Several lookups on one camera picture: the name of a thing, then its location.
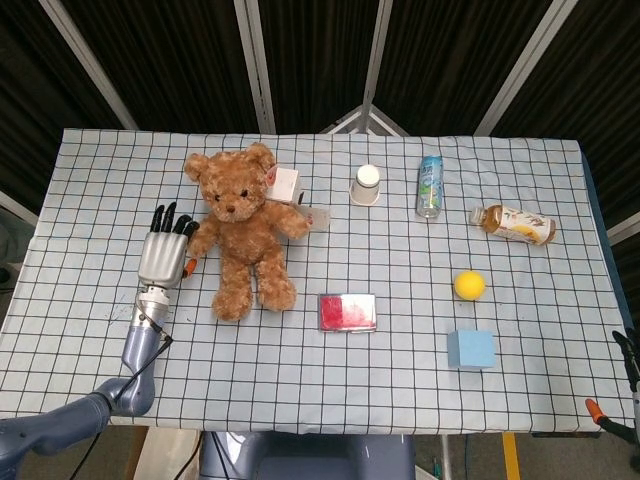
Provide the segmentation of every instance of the teddy bear arm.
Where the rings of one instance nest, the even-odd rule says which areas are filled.
[[[209,214],[209,216],[200,223],[200,228],[196,230],[196,233],[189,242],[189,255],[193,258],[200,258],[206,255],[218,241],[219,234],[220,226],[218,220],[213,214]]]
[[[309,222],[292,206],[277,202],[267,202],[265,211],[269,224],[287,237],[302,238],[309,233]]]

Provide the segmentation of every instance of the red box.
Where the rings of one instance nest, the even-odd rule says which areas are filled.
[[[376,297],[366,294],[320,295],[318,326],[325,332],[372,332]]]

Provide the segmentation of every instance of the tennis ball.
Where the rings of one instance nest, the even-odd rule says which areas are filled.
[[[460,298],[477,300],[484,293],[484,278],[477,272],[462,272],[456,277],[453,287]]]

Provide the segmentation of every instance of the teddy bear leg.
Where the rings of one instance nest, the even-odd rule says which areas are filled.
[[[249,266],[226,256],[221,263],[220,290],[213,299],[213,310],[220,320],[238,322],[253,303]]]
[[[296,287],[289,280],[284,253],[278,246],[267,251],[256,264],[258,300],[273,311],[289,310],[296,303]]]

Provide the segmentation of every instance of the teddy bear ear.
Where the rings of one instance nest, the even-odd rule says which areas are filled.
[[[250,159],[258,162],[260,168],[262,168],[265,173],[276,164],[276,157],[274,157],[271,150],[262,143],[252,144],[247,148],[247,153]]]
[[[184,165],[184,172],[189,176],[189,178],[197,182],[200,178],[200,174],[207,168],[209,163],[209,158],[206,155],[202,155],[200,153],[192,153],[189,158],[187,158],[187,163]]]

